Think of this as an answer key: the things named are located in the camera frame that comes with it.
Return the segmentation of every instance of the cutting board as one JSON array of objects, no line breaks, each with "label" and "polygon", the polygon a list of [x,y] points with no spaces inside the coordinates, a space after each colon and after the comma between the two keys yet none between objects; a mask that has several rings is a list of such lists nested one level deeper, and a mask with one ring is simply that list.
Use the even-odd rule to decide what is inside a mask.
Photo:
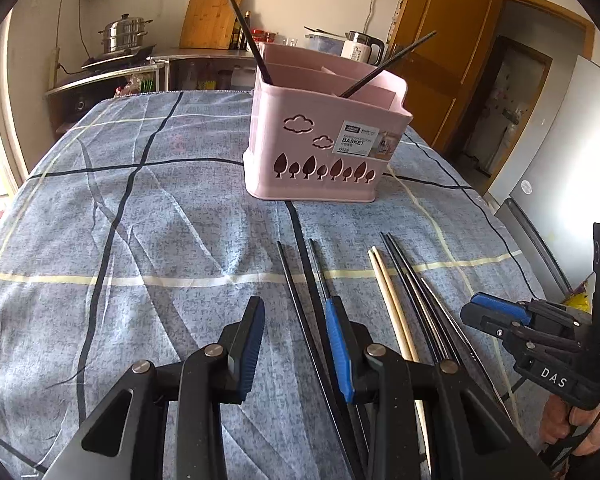
[{"label": "cutting board", "polygon": [[[238,5],[242,0],[235,0]],[[234,10],[228,0],[189,0],[180,48],[229,48]]]}]

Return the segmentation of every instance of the wooden door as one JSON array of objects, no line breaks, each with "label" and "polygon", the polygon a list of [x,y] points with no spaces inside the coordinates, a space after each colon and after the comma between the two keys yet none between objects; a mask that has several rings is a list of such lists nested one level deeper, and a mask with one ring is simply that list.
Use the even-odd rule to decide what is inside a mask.
[{"label": "wooden door", "polygon": [[392,51],[436,30],[438,34],[392,72],[407,81],[411,125],[445,153],[471,100],[489,53],[503,0],[405,0]]}]

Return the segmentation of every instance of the chopstick basket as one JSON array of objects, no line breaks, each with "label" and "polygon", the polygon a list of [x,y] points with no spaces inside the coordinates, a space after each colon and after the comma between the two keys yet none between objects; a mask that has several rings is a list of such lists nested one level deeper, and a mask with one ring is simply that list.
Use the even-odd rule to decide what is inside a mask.
[{"label": "chopstick basket", "polygon": [[407,83],[384,71],[349,99],[338,97],[371,65],[323,52],[261,44],[275,86],[256,74],[247,191],[264,200],[372,202],[413,116]]}]

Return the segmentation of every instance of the kettle handle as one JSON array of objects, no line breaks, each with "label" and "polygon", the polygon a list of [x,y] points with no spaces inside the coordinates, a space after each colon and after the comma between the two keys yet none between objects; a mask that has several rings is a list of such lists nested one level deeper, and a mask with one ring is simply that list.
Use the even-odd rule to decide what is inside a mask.
[{"label": "kettle handle", "polygon": [[378,66],[382,61],[382,54],[384,54],[384,41],[378,40],[378,38],[373,38],[370,36],[369,43],[371,43],[371,45],[378,46],[378,57],[376,57],[376,60],[373,63],[371,63],[371,54],[369,54],[369,64]]}]

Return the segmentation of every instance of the stainless steel pot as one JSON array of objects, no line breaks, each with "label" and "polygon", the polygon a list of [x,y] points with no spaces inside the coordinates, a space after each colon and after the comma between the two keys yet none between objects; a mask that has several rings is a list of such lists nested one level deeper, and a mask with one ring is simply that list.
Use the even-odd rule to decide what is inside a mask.
[{"label": "stainless steel pot", "polygon": [[144,26],[152,21],[130,18],[128,14],[123,14],[121,20],[109,23],[104,30],[98,32],[102,34],[104,54],[141,46],[142,37],[146,34]]}]

